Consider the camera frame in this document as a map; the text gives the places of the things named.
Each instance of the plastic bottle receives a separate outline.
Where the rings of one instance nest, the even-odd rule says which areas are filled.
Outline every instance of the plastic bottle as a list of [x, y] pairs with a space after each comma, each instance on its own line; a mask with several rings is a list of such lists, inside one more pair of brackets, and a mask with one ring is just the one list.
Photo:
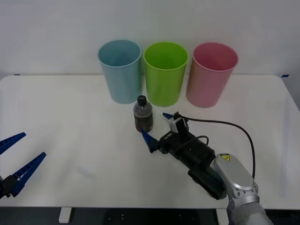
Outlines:
[[137, 97], [137, 103], [133, 107], [133, 114], [135, 116], [135, 128], [142, 132], [143, 129], [149, 132], [153, 128], [153, 114], [152, 106], [144, 95]]

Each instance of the cup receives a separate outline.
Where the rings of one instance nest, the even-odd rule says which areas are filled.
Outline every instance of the cup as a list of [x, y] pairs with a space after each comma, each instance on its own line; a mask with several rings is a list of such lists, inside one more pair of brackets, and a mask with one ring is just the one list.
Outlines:
[[198, 107], [214, 106], [239, 57], [230, 47], [220, 43], [204, 43], [195, 48], [186, 96]]
[[112, 99], [121, 104], [135, 102], [143, 90], [140, 47], [132, 41], [115, 40], [103, 45], [98, 57]]
[[173, 42], [158, 42], [144, 52], [148, 100], [158, 106], [173, 105], [180, 94], [187, 51]]

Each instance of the pink cup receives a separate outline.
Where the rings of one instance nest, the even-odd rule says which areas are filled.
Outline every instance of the pink cup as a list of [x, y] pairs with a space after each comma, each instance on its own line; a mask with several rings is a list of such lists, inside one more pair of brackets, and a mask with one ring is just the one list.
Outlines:
[[214, 106], [238, 61], [237, 53], [224, 44], [209, 42], [196, 47], [187, 84], [189, 102]]

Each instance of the bottle cap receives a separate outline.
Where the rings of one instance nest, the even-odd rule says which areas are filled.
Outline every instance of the bottle cap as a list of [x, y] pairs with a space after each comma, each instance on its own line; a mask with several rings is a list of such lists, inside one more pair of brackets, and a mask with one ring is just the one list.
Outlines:
[[147, 98], [144, 95], [137, 97], [137, 103], [139, 106], [144, 106], [147, 104]]

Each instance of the white table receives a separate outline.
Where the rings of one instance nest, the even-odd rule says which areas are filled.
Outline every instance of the white table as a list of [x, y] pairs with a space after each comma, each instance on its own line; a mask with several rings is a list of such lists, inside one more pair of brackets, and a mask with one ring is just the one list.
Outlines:
[[[169, 131], [162, 112], [239, 124], [251, 135], [256, 182], [266, 209], [300, 209], [300, 112], [280, 78], [233, 75], [218, 104], [154, 106], [151, 135]], [[0, 140], [27, 136], [0, 156], [3, 178], [42, 151], [47, 156], [16, 197], [0, 206], [226, 208], [171, 155], [150, 154], [135, 130], [133, 105], [113, 102], [101, 75], [9, 76], [0, 81]], [[216, 153], [234, 154], [252, 172], [249, 140], [235, 127], [189, 122]]]

